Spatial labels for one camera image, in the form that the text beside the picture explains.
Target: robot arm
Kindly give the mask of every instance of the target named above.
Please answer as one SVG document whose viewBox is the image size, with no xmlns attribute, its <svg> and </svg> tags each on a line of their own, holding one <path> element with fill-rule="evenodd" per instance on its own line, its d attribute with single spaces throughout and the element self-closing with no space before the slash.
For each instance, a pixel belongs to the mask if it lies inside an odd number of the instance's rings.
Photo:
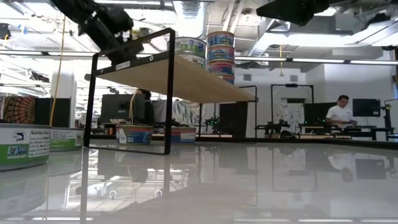
<svg viewBox="0 0 398 224">
<path fill-rule="evenodd" d="M 131 30 L 134 23 L 121 7 L 106 7 L 93 0 L 51 0 L 69 19 L 79 25 L 79 35 L 86 33 L 101 49 L 108 50 L 124 44 L 124 31 Z M 144 50 L 141 43 L 111 53 L 107 57 L 112 64 L 133 60 Z"/>
</svg>

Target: nutrition facts label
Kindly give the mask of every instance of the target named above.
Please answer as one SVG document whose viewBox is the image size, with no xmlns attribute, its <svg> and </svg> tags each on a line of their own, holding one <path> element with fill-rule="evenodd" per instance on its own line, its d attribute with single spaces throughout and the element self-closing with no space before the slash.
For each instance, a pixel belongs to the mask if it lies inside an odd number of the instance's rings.
<svg viewBox="0 0 398 224">
<path fill-rule="evenodd" d="M 28 157 L 45 156 L 49 154 L 51 131 L 30 131 Z"/>
</svg>

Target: black stand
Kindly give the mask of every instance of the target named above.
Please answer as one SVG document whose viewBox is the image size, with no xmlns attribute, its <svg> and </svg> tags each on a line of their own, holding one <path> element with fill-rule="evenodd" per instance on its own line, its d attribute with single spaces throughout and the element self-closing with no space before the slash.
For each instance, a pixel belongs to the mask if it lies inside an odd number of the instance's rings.
<svg viewBox="0 0 398 224">
<path fill-rule="evenodd" d="M 134 47 L 143 42 L 151 40 L 156 37 L 160 37 L 166 34 L 170 34 L 169 40 L 169 51 L 162 52 L 159 54 L 155 54 L 152 56 L 137 58 L 128 62 L 121 63 L 119 65 L 113 65 L 108 68 L 104 68 L 101 70 L 97 69 L 98 57 L 103 55 L 108 55 L 110 53 L 120 52 L 129 47 Z M 165 124 L 165 134 L 164 134 L 164 154 L 170 154 L 170 138 L 171 138 L 171 130 L 172 130 L 172 106 L 173 106 L 173 82 L 174 82 L 174 55 L 175 55 L 175 31 L 171 28 L 167 28 L 161 31 L 158 31 L 153 34 L 149 34 L 145 37 L 141 37 L 140 39 L 133 40 L 132 42 L 128 42 L 120 47 L 115 49 L 105 50 L 94 54 L 93 62 L 91 64 L 91 78 L 90 78 L 90 89 L 88 92 L 88 104 L 87 104 L 87 114 L 86 114 L 86 128 L 84 135 L 84 146 L 90 146 L 91 139 L 91 122 L 93 117 L 93 104 L 94 104 L 94 94 L 95 94 L 95 81 L 96 77 L 99 75 L 104 75 L 106 73 L 115 72 L 117 70 L 131 68 L 139 65 L 143 65 L 146 63 L 156 62 L 158 60 L 169 60 L 169 68 L 168 68 L 168 76 L 167 76 L 167 101 L 166 101 L 166 124 Z"/>
</svg>

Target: yellow cable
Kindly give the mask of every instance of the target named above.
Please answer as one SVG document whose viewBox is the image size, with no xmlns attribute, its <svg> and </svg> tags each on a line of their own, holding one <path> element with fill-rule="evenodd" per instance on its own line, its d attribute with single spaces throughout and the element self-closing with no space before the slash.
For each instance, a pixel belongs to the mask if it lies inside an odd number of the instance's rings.
<svg viewBox="0 0 398 224">
<path fill-rule="evenodd" d="M 66 21 L 67 21 L 67 17 L 63 16 L 60 65 L 58 67 L 57 84 L 55 85 L 54 101 L 52 102 L 52 107 L 51 107 L 50 126 L 52 126 L 52 118 L 54 116 L 55 102 L 57 101 L 58 84 L 60 82 L 61 65 L 62 65 L 62 57 L 63 57 L 63 43 L 64 43 L 64 40 L 65 40 L 64 38 L 65 38 L 65 23 L 66 23 Z"/>
<path fill-rule="evenodd" d="M 134 98 L 136 97 L 136 94 L 137 94 L 137 90 L 134 93 L 134 95 L 132 96 L 131 101 L 130 101 L 130 112 L 129 112 L 129 115 L 130 115 L 131 125 L 133 125 L 133 119 L 134 119 L 134 117 L 132 116 L 132 102 L 134 101 Z"/>
<path fill-rule="evenodd" d="M 8 38 L 8 34 L 6 34 L 6 37 L 4 38 L 4 42 L 2 43 L 2 48 L 6 48 L 7 45 L 7 38 Z"/>
<path fill-rule="evenodd" d="M 282 57 L 282 46 L 281 46 L 281 45 L 279 46 L 279 57 Z M 280 62 L 280 74 L 279 74 L 279 76 L 281 76 L 281 77 L 284 76 L 284 73 L 283 73 L 283 71 L 282 71 L 283 66 L 284 66 L 284 64 L 283 64 L 283 62 L 281 61 L 281 62 Z"/>
</svg>

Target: tuna can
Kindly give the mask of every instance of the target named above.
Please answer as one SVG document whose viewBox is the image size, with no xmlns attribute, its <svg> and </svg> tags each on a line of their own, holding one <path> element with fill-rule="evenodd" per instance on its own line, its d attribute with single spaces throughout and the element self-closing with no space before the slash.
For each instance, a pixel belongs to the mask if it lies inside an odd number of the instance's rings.
<svg viewBox="0 0 398 224">
<path fill-rule="evenodd" d="M 209 71 L 218 75 L 234 75 L 235 63 L 232 60 L 212 60 Z"/>
<path fill-rule="evenodd" d="M 53 128 L 51 152 L 79 150 L 83 147 L 82 128 Z"/>
<path fill-rule="evenodd" d="M 211 60 L 235 60 L 235 48 L 228 45 L 216 45 L 208 48 L 207 59 Z"/>
<path fill-rule="evenodd" d="M 42 125 L 0 124 L 0 170 L 47 163 L 51 129 Z"/>
<path fill-rule="evenodd" d="M 193 54 L 179 54 L 178 56 L 187 59 L 188 61 L 193 62 L 194 64 L 197 64 L 199 67 L 207 70 L 207 60 L 202 57 Z"/>
<path fill-rule="evenodd" d="M 194 54 L 206 58 L 206 42 L 191 37 L 177 37 L 175 39 L 176 54 Z"/>
<path fill-rule="evenodd" d="M 230 84 L 234 85 L 235 83 L 235 76 L 233 75 L 219 75 L 219 74 L 215 74 L 216 76 L 222 78 L 223 80 L 229 82 Z"/>
<path fill-rule="evenodd" d="M 152 141 L 152 126 L 117 125 L 116 142 L 118 144 L 149 145 Z"/>
<path fill-rule="evenodd" d="M 227 31 L 212 32 L 207 35 L 207 44 L 209 47 L 220 44 L 233 47 L 235 45 L 235 35 Z"/>
<path fill-rule="evenodd" d="M 197 137 L 197 129 L 189 127 L 172 127 L 172 144 L 194 144 Z"/>
</svg>

